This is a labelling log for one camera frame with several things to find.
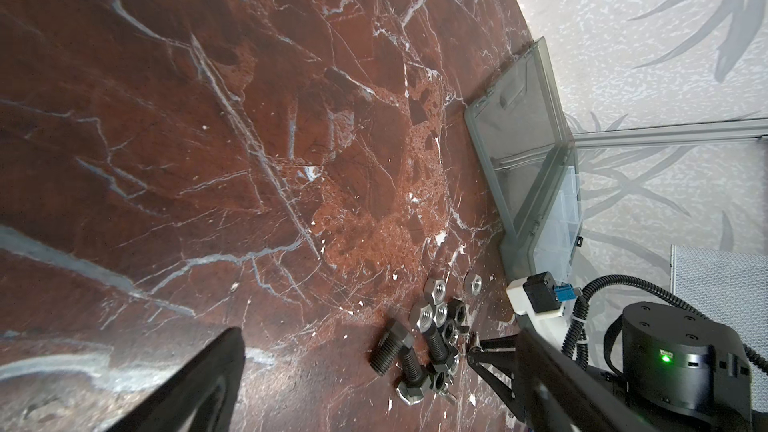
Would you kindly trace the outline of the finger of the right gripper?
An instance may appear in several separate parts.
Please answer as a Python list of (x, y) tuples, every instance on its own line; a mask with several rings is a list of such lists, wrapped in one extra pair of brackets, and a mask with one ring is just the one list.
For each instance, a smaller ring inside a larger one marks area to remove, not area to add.
[[(522, 388), (516, 383), (513, 362), (514, 353), (468, 353), (467, 364), (485, 382), (496, 396), (503, 402), (509, 412), (517, 419), (525, 419)], [(507, 385), (497, 377), (487, 365), (497, 369), (510, 380)]]
[(466, 348), (467, 357), (491, 354), (492, 356), (514, 357), (517, 352), (517, 335), (480, 339), (473, 336)]

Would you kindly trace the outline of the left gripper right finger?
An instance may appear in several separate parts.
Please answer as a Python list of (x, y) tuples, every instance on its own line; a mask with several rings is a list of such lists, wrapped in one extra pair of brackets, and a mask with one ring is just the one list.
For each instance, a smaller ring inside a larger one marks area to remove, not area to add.
[(651, 431), (611, 392), (542, 339), (517, 335), (515, 383), (521, 387), (526, 425), (534, 431)]

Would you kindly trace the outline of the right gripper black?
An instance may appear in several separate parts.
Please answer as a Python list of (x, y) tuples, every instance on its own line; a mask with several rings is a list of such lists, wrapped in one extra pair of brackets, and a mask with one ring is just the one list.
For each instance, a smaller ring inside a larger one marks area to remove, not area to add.
[(603, 339), (622, 362), (590, 376), (650, 426), (751, 426), (751, 366), (730, 327), (669, 305), (626, 306)]

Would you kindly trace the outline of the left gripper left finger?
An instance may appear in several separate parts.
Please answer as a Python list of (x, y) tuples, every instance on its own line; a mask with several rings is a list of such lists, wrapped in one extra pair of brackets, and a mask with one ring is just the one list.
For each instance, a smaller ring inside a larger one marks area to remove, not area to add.
[(242, 330), (224, 330), (112, 431), (227, 431), (245, 366)]

